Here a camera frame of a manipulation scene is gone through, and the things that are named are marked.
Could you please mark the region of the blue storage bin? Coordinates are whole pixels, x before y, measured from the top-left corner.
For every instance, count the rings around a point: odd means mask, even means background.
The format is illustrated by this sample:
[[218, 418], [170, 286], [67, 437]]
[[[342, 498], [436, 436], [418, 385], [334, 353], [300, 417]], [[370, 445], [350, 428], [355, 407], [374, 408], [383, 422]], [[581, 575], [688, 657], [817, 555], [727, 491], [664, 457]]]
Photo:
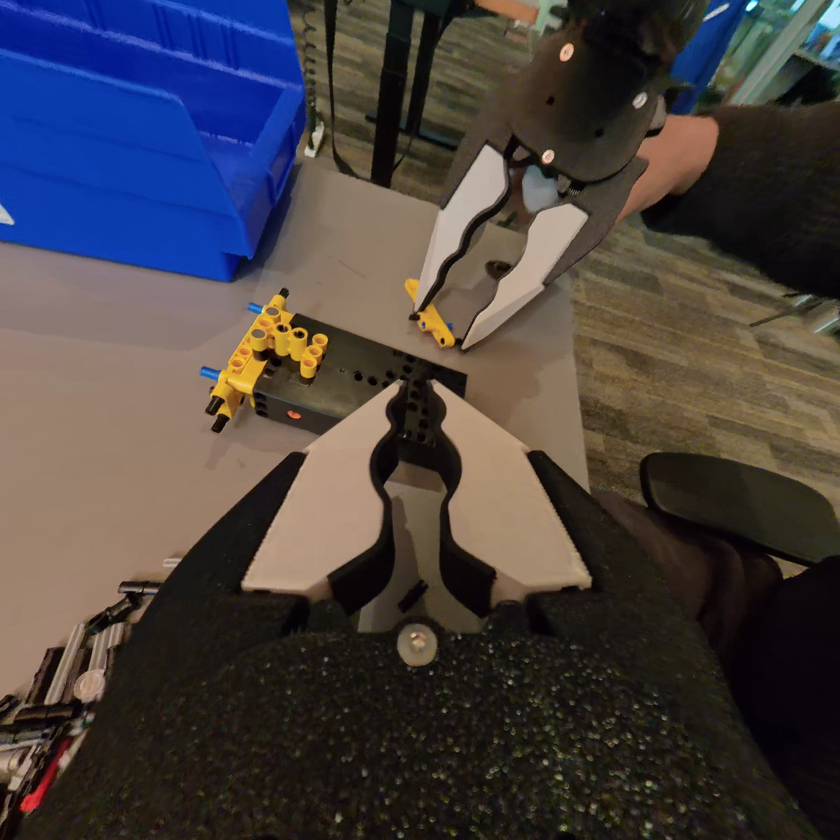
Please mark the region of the blue storage bin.
[[287, 2], [2, 1], [1, 238], [231, 281], [305, 121]]

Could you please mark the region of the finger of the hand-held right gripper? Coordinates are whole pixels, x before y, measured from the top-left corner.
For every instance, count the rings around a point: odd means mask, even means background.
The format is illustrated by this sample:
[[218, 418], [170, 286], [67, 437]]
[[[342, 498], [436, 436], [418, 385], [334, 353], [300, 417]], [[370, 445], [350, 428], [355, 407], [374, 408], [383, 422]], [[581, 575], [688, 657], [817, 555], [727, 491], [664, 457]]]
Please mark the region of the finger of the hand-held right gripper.
[[550, 272], [588, 218], [587, 212], [570, 203], [537, 213], [519, 262], [498, 281], [495, 296], [474, 317], [460, 345], [463, 351], [487, 339], [543, 291]]
[[465, 256], [478, 228], [507, 202], [510, 194], [510, 159], [484, 145], [447, 204], [438, 212], [416, 287], [413, 309], [416, 315], [434, 306], [449, 271]]

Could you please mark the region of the yellow and black brick assembly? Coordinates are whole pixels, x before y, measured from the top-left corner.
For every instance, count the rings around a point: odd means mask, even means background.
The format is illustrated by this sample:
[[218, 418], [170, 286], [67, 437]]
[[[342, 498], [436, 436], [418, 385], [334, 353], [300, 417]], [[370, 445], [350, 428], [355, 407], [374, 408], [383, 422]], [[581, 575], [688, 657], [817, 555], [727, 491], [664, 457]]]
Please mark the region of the yellow and black brick assembly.
[[429, 381], [466, 396], [467, 374], [364, 338], [288, 308], [289, 290], [251, 302], [253, 321], [221, 369], [204, 366], [213, 385], [206, 415], [220, 434], [237, 412], [324, 434], [390, 385], [405, 387], [397, 439], [402, 461], [434, 466]]

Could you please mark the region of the person's leg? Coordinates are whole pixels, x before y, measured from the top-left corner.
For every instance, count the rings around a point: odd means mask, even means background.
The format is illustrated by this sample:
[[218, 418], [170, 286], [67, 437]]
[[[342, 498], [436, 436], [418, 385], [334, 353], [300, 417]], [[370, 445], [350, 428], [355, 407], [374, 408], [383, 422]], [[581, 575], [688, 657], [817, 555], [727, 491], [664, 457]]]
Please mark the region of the person's leg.
[[597, 491], [594, 499], [635, 538], [729, 667], [751, 615], [783, 581], [776, 561], [615, 492]]

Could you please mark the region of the pile of small building parts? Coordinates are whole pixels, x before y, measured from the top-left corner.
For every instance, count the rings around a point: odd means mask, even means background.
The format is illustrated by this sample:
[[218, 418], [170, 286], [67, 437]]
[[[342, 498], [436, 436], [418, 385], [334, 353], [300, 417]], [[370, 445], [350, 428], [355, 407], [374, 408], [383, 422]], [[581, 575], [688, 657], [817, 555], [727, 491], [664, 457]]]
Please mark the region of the pile of small building parts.
[[1, 703], [1, 829], [12, 837], [42, 806], [95, 720], [118, 654], [162, 581], [120, 583], [119, 599], [50, 647], [25, 689]]

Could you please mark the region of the black legged wooden desk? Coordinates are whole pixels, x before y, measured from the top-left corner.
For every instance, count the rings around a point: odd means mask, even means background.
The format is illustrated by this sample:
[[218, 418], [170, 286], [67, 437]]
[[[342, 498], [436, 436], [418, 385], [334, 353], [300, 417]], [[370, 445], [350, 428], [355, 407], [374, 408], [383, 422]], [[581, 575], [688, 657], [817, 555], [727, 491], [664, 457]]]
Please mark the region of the black legged wooden desk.
[[[434, 54], [446, 27], [464, 8], [454, 1], [391, 1], [385, 32], [379, 96], [375, 115], [367, 119], [375, 125], [371, 181], [384, 188], [392, 185], [396, 171], [397, 143], [402, 134], [441, 149], [454, 151], [459, 141], [423, 128], [424, 108], [434, 63]], [[415, 13], [423, 14], [413, 83], [407, 115], [403, 104], [408, 79]]]

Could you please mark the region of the person's right hand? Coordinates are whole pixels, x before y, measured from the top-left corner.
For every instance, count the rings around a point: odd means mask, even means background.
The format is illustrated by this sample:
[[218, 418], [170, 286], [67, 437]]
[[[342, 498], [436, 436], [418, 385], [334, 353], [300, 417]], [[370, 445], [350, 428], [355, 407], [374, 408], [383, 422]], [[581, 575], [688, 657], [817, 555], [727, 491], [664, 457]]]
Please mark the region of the person's right hand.
[[708, 167], [718, 136], [718, 123], [711, 116], [668, 115], [658, 134], [642, 142], [639, 155], [647, 167], [616, 222], [620, 224], [667, 196], [686, 193]]

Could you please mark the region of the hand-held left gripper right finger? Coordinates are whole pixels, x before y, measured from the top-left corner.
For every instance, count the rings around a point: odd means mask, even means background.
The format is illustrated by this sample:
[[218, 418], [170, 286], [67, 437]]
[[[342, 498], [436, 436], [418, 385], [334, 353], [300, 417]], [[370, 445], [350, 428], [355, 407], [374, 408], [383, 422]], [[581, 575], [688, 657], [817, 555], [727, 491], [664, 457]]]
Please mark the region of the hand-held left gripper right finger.
[[439, 570], [456, 601], [487, 617], [502, 602], [590, 589], [532, 451], [440, 382], [429, 385], [429, 422], [446, 488]]

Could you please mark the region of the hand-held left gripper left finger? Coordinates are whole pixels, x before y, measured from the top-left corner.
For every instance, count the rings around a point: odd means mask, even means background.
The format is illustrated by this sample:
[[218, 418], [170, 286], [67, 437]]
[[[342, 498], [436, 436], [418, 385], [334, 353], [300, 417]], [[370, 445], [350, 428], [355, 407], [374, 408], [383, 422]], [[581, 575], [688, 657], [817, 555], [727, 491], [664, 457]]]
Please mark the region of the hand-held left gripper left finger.
[[348, 614], [381, 594], [395, 542], [385, 483], [395, 470], [403, 385], [387, 386], [302, 453], [302, 462], [255, 553], [244, 592], [332, 599]]

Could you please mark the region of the yellow perforated beam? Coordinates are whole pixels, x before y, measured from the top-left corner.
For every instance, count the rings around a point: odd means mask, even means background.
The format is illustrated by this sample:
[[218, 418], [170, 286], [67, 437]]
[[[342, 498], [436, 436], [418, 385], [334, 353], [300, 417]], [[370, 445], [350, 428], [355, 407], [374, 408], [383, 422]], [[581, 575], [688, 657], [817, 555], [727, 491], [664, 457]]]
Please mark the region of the yellow perforated beam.
[[429, 304], [425, 309], [413, 311], [409, 319], [416, 323], [424, 333], [431, 335], [438, 347], [451, 349], [456, 345], [451, 325], [440, 315], [435, 305]]

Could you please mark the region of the person's right forearm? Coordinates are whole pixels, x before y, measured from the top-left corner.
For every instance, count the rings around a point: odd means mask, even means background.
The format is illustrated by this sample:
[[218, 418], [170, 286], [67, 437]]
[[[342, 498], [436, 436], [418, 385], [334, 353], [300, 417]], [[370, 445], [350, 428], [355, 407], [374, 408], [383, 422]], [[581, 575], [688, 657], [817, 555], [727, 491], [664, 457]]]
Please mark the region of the person's right forearm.
[[784, 287], [838, 299], [838, 101], [701, 116], [719, 126], [708, 167], [684, 194], [639, 212], [644, 224], [705, 239]]

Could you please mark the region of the blue striped jacket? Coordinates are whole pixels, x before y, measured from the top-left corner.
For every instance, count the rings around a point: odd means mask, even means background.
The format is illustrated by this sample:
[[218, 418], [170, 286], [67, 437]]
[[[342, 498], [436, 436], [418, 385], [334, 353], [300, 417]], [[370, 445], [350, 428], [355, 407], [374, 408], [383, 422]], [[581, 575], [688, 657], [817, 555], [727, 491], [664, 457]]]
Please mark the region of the blue striped jacket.
[[690, 113], [717, 72], [746, 13], [748, 1], [709, 1], [695, 35], [675, 60], [672, 77], [681, 89], [670, 113]]

